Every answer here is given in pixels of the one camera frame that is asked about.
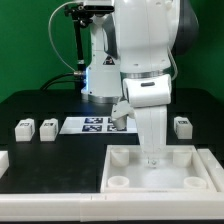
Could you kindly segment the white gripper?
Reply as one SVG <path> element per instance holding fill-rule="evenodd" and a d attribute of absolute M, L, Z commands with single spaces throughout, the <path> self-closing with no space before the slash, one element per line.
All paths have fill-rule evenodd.
<path fill-rule="evenodd" d="M 135 108 L 134 118 L 137 127 L 140 146 L 149 167 L 156 168 L 160 163 L 161 148 L 166 145 L 167 135 L 167 107 L 155 106 Z"/>

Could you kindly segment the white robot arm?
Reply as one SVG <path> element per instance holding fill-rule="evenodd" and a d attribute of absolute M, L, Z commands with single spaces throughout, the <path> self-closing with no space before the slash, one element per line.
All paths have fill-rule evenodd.
<path fill-rule="evenodd" d="M 166 145 L 167 105 L 178 70 L 174 57 L 198 34 L 190 0 L 84 0 L 92 59 L 82 96 L 113 105 L 117 129 L 136 122 L 141 150 L 156 166 Z"/>

